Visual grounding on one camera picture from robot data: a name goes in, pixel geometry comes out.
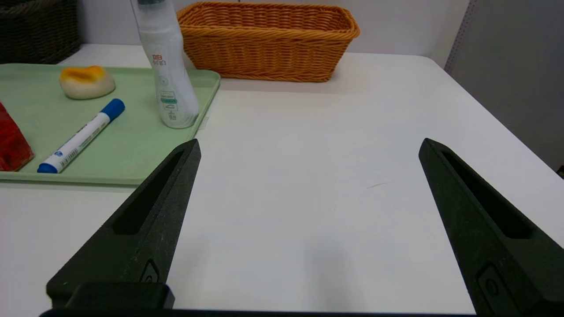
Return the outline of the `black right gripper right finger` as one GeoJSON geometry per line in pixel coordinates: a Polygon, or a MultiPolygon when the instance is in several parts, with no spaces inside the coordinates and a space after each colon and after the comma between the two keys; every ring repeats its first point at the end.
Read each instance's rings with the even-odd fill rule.
{"type": "Polygon", "coordinates": [[[419,160],[479,315],[562,315],[564,251],[449,147],[419,160]]]}

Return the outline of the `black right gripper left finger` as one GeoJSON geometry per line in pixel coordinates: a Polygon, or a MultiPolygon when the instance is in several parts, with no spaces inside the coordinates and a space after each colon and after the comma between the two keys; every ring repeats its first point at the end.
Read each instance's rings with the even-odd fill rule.
{"type": "Polygon", "coordinates": [[[167,277],[201,151],[177,146],[49,280],[53,307],[173,307],[167,277]]]}

